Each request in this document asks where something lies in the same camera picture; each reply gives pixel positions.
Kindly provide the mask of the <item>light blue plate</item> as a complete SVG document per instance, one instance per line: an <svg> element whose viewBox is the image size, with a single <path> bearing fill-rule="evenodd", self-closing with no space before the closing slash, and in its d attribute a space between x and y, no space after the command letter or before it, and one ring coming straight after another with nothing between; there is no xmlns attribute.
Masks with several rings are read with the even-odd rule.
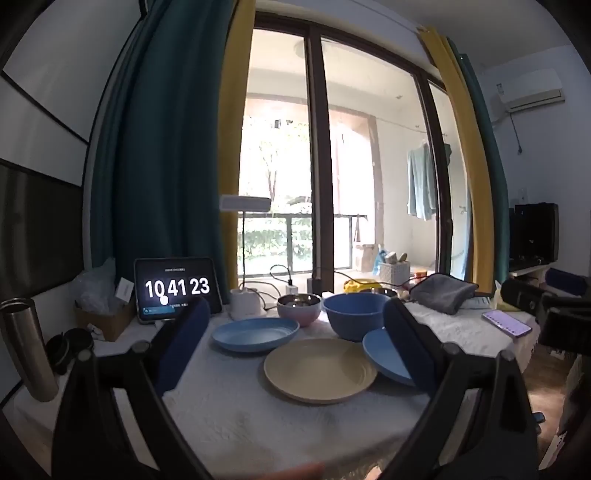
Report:
<svg viewBox="0 0 591 480"><path fill-rule="evenodd" d="M286 318L252 318L218 326L211 340L235 353L263 353L290 342L300 330L297 321Z"/></svg>

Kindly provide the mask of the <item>large blue bowl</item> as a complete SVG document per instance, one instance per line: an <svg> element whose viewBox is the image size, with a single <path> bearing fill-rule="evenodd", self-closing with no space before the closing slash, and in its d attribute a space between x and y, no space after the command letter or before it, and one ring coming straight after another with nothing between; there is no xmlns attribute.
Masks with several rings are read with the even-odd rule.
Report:
<svg viewBox="0 0 591 480"><path fill-rule="evenodd" d="M361 342L370 331L384 327L384 307L390 297L367 292L342 293L324 301L325 313L335 334Z"/></svg>

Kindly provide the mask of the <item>pink steel bowl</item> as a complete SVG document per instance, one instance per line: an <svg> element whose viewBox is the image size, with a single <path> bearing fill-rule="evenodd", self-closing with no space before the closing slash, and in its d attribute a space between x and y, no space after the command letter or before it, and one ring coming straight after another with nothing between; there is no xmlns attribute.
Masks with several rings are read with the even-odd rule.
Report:
<svg viewBox="0 0 591 480"><path fill-rule="evenodd" d="M308 293L287 294L277 299L276 309L281 318L294 320L301 327L308 327L322 312L322 298Z"/></svg>

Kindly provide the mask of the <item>tablet showing clock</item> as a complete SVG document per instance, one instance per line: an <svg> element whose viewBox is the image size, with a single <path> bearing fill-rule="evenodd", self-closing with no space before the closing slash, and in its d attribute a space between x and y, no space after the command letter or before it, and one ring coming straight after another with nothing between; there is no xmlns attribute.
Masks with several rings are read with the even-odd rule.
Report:
<svg viewBox="0 0 591 480"><path fill-rule="evenodd" d="M205 300L212 314L222 311L221 291L211 258L138 258L134 261L138 321L175 319L193 300Z"/></svg>

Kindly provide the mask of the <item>smartphone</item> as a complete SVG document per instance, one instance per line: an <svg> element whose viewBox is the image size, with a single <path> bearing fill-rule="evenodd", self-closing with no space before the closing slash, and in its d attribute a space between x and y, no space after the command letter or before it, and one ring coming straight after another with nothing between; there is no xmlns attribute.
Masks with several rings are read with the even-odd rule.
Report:
<svg viewBox="0 0 591 480"><path fill-rule="evenodd" d="M503 311L487 311L482 314L482 318L513 338L521 338L532 331L529 325Z"/></svg>

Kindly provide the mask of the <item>grey folded towel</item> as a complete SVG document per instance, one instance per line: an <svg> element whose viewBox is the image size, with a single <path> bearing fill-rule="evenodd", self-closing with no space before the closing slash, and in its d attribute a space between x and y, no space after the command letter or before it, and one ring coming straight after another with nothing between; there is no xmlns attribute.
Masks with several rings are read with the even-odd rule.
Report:
<svg viewBox="0 0 591 480"><path fill-rule="evenodd" d="M410 289L410 300L440 313L455 315L475 296L477 284L434 273Z"/></svg>

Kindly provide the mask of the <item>yellow tissue pack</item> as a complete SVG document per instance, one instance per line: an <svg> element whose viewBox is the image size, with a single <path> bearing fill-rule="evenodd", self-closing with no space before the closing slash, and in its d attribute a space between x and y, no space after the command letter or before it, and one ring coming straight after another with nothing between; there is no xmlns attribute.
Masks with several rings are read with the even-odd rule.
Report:
<svg viewBox="0 0 591 480"><path fill-rule="evenodd" d="M493 310L500 310L500 311L504 311L504 312L518 312L519 309L506 303L503 299L502 299L502 295L501 295L501 287L502 284L499 283L498 281L495 281L495 293L493 298L490 301L490 307Z"/></svg>

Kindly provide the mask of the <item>small white box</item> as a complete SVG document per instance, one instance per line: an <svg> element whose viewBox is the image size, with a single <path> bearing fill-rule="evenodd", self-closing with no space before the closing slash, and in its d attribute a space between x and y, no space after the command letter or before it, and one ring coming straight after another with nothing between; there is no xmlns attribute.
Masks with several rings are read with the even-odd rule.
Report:
<svg viewBox="0 0 591 480"><path fill-rule="evenodd" d="M134 283L126 278L121 277L115 289L115 298L128 304L134 290Z"/></svg>

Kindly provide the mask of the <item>white plastic basket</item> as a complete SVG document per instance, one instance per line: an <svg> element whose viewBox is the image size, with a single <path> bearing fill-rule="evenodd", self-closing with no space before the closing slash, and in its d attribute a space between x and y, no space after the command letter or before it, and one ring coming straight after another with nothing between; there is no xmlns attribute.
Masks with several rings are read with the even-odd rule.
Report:
<svg viewBox="0 0 591 480"><path fill-rule="evenodd" d="M381 263L379 278L383 283L402 286L411 279L411 264L408 262Z"/></svg>

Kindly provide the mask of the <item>black monitor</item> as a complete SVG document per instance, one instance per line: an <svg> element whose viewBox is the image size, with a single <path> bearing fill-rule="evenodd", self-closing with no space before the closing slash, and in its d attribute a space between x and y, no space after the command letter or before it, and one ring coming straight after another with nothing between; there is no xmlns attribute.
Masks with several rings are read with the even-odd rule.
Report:
<svg viewBox="0 0 591 480"><path fill-rule="evenodd" d="M558 259L558 252L557 204L518 204L510 210L511 271L551 264Z"/></svg>

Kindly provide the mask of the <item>yellow right curtain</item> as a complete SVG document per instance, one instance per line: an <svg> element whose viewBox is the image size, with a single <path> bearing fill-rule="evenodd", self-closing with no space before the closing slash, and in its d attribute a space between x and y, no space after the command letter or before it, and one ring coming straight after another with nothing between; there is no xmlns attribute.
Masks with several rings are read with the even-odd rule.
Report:
<svg viewBox="0 0 591 480"><path fill-rule="evenodd" d="M464 74L448 39L432 27L419 36L440 72L454 111L472 203L472 279L481 293L494 290L494 211L488 163Z"/></svg>

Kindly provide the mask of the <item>yellow curtain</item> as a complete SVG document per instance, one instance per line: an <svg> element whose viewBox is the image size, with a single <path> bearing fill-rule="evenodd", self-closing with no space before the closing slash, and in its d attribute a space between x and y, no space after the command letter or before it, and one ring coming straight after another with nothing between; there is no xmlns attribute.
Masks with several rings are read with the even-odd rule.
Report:
<svg viewBox="0 0 591 480"><path fill-rule="evenodd" d="M454 111L472 203L472 279L481 293L494 290L494 211L488 163L464 74L448 39L432 27L419 36L440 72Z"/></svg>
<svg viewBox="0 0 591 480"><path fill-rule="evenodd" d="M221 195L238 193L242 121L245 114L254 17L254 0L232 3L218 101L218 191Z"/></svg>

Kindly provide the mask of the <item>black power adapter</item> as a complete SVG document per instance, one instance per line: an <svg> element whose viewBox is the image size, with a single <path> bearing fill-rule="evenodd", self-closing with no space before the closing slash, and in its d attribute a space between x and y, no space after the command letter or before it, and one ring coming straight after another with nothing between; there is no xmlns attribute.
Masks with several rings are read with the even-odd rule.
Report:
<svg viewBox="0 0 591 480"><path fill-rule="evenodd" d="M309 294L322 295L322 280L315 277L308 278L307 289Z"/></svg>

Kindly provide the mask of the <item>teal left curtain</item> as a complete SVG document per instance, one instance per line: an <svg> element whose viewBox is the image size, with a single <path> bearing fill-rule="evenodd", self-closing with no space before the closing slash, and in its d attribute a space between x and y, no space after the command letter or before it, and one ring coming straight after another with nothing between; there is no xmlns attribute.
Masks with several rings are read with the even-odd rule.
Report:
<svg viewBox="0 0 591 480"><path fill-rule="evenodd" d="M84 255L133 274L139 258L211 259L221 292L218 99L228 1L155 1L123 49L84 172Z"/></svg>

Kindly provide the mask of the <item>steel thermos bottle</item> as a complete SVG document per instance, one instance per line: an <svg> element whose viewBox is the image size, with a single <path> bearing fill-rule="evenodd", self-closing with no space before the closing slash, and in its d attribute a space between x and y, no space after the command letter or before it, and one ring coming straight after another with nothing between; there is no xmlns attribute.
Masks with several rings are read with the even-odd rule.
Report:
<svg viewBox="0 0 591 480"><path fill-rule="evenodd" d="M30 395L39 402L53 400L59 390L45 352L45 343L32 299L1 303L1 332L13 364Z"/></svg>

